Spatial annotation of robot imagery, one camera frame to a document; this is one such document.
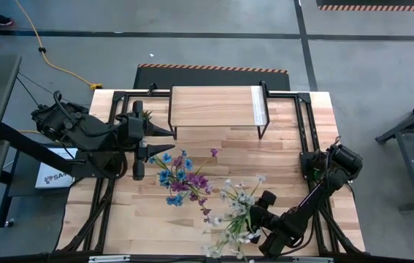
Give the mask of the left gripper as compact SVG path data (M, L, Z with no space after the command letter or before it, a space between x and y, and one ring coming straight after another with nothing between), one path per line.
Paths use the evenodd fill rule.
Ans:
M132 175L134 180L142 180L145 176L145 163L156 154L163 153L175 147L173 144L167 145L144 145L143 138L149 137L174 137L175 133L171 130L163 129L143 117L143 101L136 100L132 105L130 113L120 113L117 115L120 127L118 138L124 151L134 153L134 163Z

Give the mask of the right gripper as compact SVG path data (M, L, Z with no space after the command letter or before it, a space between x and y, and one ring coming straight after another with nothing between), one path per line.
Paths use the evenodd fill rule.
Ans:
M283 243L283 220L264 207L273 206L277 197L271 191L263 191L256 205L250 207L250 230L256 232L261 227L275 235L275 242Z

